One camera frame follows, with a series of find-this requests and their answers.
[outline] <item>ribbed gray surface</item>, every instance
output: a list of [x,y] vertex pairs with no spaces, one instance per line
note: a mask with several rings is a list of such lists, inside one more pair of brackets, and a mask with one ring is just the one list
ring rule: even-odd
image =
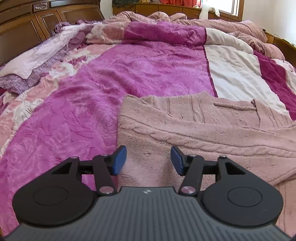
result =
[[21,225],[7,241],[286,241],[273,225],[238,229],[209,217],[196,199],[173,188],[127,188],[102,197],[80,220],[55,229]]

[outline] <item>logo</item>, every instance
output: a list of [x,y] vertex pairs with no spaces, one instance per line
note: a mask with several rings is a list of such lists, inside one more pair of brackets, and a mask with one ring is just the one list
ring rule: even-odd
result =
[[147,190],[145,190],[145,191],[143,191],[143,193],[145,193],[145,194],[150,194],[152,191],[151,190],[149,190],[149,189],[147,189]]

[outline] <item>window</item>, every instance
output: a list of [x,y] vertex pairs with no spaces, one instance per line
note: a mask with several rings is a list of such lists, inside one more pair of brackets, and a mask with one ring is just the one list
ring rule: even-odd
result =
[[220,11],[238,16],[239,0],[202,0],[201,3],[218,8]]

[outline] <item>purple blanket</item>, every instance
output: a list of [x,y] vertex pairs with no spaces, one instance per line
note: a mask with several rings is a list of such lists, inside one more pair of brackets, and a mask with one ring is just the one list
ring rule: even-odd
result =
[[[60,80],[57,90],[19,127],[0,161],[0,210],[5,210],[0,226],[5,234],[18,225],[11,201],[20,187],[69,156],[89,160],[115,150],[117,115],[126,94],[207,91],[217,96],[205,28],[169,23],[150,25],[147,31],[144,27],[132,22],[124,37],[137,41],[110,48],[75,76]],[[94,188],[91,177],[83,177],[83,182]]]

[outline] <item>red curtain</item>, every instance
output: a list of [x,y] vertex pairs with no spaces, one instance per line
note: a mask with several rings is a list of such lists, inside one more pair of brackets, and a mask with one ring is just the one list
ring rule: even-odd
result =
[[163,4],[172,4],[177,6],[194,7],[198,5],[200,7],[201,0],[160,0]]

